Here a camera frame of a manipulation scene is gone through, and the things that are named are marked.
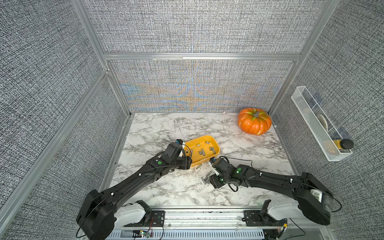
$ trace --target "marble countertop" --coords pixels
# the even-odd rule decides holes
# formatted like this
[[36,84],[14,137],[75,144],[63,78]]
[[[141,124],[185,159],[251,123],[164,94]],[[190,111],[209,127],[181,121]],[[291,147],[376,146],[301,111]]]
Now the marble countertop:
[[[219,156],[253,160],[253,167],[276,174],[292,175],[293,170],[273,128],[261,136],[242,132],[235,113],[136,113],[121,153],[111,186],[136,172],[170,142],[185,142],[211,135],[221,148]],[[250,165],[248,161],[230,159],[231,164]],[[235,205],[261,206],[267,199],[283,195],[261,189],[228,185],[214,189],[200,177],[210,171],[206,162],[199,169],[175,170],[144,187],[127,203],[143,200],[151,206]]]

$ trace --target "wire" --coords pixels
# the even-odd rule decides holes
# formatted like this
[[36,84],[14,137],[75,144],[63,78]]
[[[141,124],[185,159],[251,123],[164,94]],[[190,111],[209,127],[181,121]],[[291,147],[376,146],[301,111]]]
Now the wire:
[[[180,165],[169,165],[169,166],[160,166],[160,167],[180,167]],[[140,174],[144,174],[146,172],[148,172],[149,170],[152,170],[152,169],[155,169],[155,168],[160,168],[160,167],[153,167],[153,168],[150,168],[148,170],[145,170],[144,172],[139,172]]]
[[159,223],[159,222],[155,222],[155,223],[160,224],[160,226],[163,228],[163,234],[161,235],[161,238],[159,239],[159,240],[161,240],[163,238],[163,236],[164,236],[164,226],[161,223]]
[[231,185],[228,183],[228,186],[229,186],[229,188],[232,190],[232,191],[234,191],[234,192],[237,192],[237,191],[239,191],[239,187],[238,186],[236,186],[236,191],[231,187]]
[[[242,161],[250,161],[250,162],[251,162],[251,167],[253,168],[253,166],[252,166],[252,162],[253,162],[253,160],[245,160],[245,159],[234,158],[234,157],[225,157],[225,158],[237,159],[237,160],[242,160]],[[328,196],[330,196],[330,197],[332,197],[334,200],[336,200],[336,201],[339,203],[340,207],[339,207],[338,210],[336,210],[336,211],[332,211],[332,212],[338,212],[338,211],[340,211],[340,210],[343,208],[343,205],[341,204],[341,202],[340,202],[339,200],[337,200],[334,196],[331,196],[329,193],[326,193],[326,192],[324,192],[324,191],[322,191],[322,190],[320,190],[320,189],[318,189],[318,188],[316,188],[316,187],[313,187],[313,186],[311,186],[311,185],[305,184],[305,183],[303,183],[303,182],[296,182],[296,181],[293,181],[293,182],[295,182],[295,183],[299,183],[299,184],[304,184],[304,185],[307,185],[307,186],[309,186],[309,187],[311,187],[311,188],[317,189],[317,190],[319,190],[320,192],[322,192],[322,193],[324,193],[324,194],[327,194]]]
[[253,168],[253,166],[252,166],[253,160],[245,160],[245,159],[234,158],[234,157],[225,157],[225,158],[237,159],[237,160],[242,160],[242,161],[248,161],[248,162],[251,162],[251,167]]
[[109,197],[111,197],[111,196],[113,196],[113,195],[110,195],[110,196],[104,198],[101,202],[99,202],[99,204],[96,205],[96,207],[94,207],[94,208],[91,210],[91,212],[85,217],[83,223],[80,225],[79,229],[78,229],[77,232],[76,232],[76,238],[82,238],[82,237],[85,237],[85,236],[86,236],[86,234],[84,234],[83,236],[79,236],[79,237],[78,237],[77,235],[79,234],[79,231],[80,231],[81,227],[83,226],[83,224],[85,223],[85,221],[87,220],[87,218],[91,215],[91,213],[93,212],[93,210],[95,210],[95,209],[96,209],[96,208],[97,208],[103,201],[107,200],[107,199],[108,199]]
[[225,156],[220,156],[219,158],[222,158],[222,159],[226,160],[229,164],[231,164],[231,163],[229,162],[229,160],[228,160],[227,157],[225,157]]
[[189,149],[189,152],[191,153],[191,157],[192,157],[191,149],[187,145],[185,145],[185,144],[182,144],[182,145],[186,146]]
[[[312,187],[311,185],[305,184],[305,183],[303,183],[303,182],[295,182],[295,183],[300,183],[300,184],[304,184],[304,185],[307,185],[307,186],[309,186],[309,187]],[[340,211],[340,210],[342,209],[343,205],[341,204],[341,202],[339,202],[339,200],[337,200],[336,198],[334,198],[333,196],[331,196],[331,195],[330,195],[329,193],[327,193],[327,192],[321,191],[320,189],[315,188],[315,187],[312,187],[312,188],[317,189],[317,190],[319,190],[320,192],[322,192],[322,193],[324,193],[324,194],[327,194],[328,196],[330,196],[331,198],[333,198],[334,200],[336,200],[336,201],[340,204],[339,209],[336,210],[336,211],[332,211],[332,212],[338,212],[338,211]]]
[[299,227],[292,219],[291,219],[291,221],[296,225],[296,227],[298,227],[298,228],[300,228],[300,230],[301,231],[303,231],[303,233],[304,234],[301,234],[301,235],[296,235],[296,236],[291,236],[291,237],[289,237],[289,238],[286,238],[286,239],[284,239],[284,240],[287,240],[287,239],[290,239],[290,238],[293,238],[293,237],[300,237],[300,236],[305,236],[306,235],[306,233],[304,232],[304,230],[303,229],[301,229],[301,227]]
[[148,232],[150,231],[150,229],[152,227],[152,223],[153,223],[153,217],[151,217],[151,218],[152,218],[152,221],[151,221],[151,224],[149,225]]

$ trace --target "bottle cap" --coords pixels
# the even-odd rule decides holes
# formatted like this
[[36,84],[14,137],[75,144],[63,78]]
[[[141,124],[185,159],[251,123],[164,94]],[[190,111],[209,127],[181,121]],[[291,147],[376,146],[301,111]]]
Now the bottle cap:
[[340,141],[340,146],[343,149],[352,149],[353,148],[353,141],[349,139],[343,139]]

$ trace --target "yellow plastic bin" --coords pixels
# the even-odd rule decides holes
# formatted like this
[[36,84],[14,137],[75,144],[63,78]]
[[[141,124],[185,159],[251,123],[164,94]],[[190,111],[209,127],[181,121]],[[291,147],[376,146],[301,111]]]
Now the yellow plastic bin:
[[[195,167],[197,165],[202,164],[203,162],[207,162],[209,161],[210,158],[216,157],[220,153],[220,147],[218,146],[216,140],[209,135],[205,135],[205,136],[190,140],[186,142],[185,145],[187,145],[192,151],[192,156],[191,156],[189,149],[187,147],[184,147],[185,154],[187,156],[191,156],[192,158],[191,167]],[[216,153],[214,153],[210,149],[210,147],[213,147]],[[205,156],[199,154],[199,151],[201,151],[201,149],[204,149]]]

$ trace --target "orange pumpkin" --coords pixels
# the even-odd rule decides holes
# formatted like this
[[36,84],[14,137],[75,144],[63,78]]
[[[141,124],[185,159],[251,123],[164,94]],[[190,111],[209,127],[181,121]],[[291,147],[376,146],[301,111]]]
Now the orange pumpkin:
[[271,117],[262,109],[245,108],[237,117],[237,124],[246,133],[261,135],[272,125]]

